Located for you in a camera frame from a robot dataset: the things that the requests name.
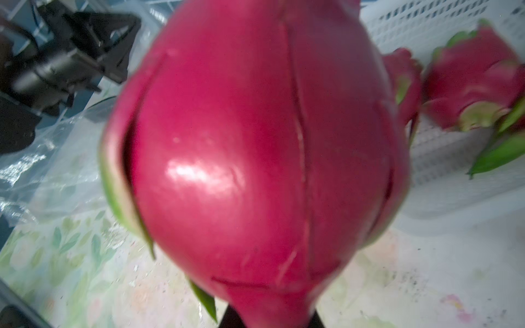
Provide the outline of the zip bag with dragonfruit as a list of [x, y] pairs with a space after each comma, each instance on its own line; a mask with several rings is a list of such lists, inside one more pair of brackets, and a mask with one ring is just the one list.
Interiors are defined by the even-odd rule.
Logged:
[[[29, 31], [39, 45], [53, 34], [37, 12], [51, 1], [2, 1], [5, 18]], [[134, 14], [142, 27], [133, 44], [128, 78], [137, 70], [154, 38], [167, 24], [177, 1], [61, 1], [73, 12]], [[29, 42], [1, 27], [19, 53]], [[122, 84], [94, 80], [99, 92], [83, 90], [57, 117], [43, 115], [27, 148], [1, 153], [1, 223], [6, 226], [51, 221], [104, 203], [97, 168], [97, 145]]]

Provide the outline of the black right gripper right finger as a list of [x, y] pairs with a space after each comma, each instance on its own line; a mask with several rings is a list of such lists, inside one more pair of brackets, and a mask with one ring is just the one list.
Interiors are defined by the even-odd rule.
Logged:
[[311, 318], [308, 324], [308, 328], [325, 328], [325, 325], [321, 320], [321, 317], [319, 316], [318, 312], [315, 312], [313, 314], [313, 317]]

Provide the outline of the pink dragon fruit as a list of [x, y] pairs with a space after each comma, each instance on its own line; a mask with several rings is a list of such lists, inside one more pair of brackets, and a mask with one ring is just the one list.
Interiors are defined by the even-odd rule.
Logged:
[[414, 141], [422, 106], [423, 65], [407, 48], [398, 48], [382, 56], [398, 106], [399, 121], [403, 128], [410, 124], [408, 144]]
[[524, 63], [488, 20], [434, 50], [423, 91], [422, 111], [441, 129], [492, 130], [470, 177], [524, 156]]
[[103, 134], [116, 219], [246, 327], [307, 327], [410, 187], [359, 1], [183, 1]]

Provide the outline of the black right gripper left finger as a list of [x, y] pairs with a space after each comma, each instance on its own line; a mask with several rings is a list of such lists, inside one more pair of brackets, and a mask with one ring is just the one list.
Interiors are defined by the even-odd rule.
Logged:
[[239, 314], [231, 306], [226, 311], [218, 325], [219, 328], [246, 328]]

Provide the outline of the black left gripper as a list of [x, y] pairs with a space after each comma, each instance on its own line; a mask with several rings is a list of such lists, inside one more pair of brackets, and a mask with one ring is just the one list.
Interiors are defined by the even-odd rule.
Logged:
[[73, 12], [61, 1], [37, 7], [51, 30], [51, 41], [34, 36], [5, 18], [1, 27], [29, 42], [19, 53], [1, 36], [1, 153], [29, 147], [43, 115], [57, 117], [71, 108], [83, 90], [99, 92], [95, 79], [122, 84], [128, 78], [130, 54], [142, 27], [134, 14]]

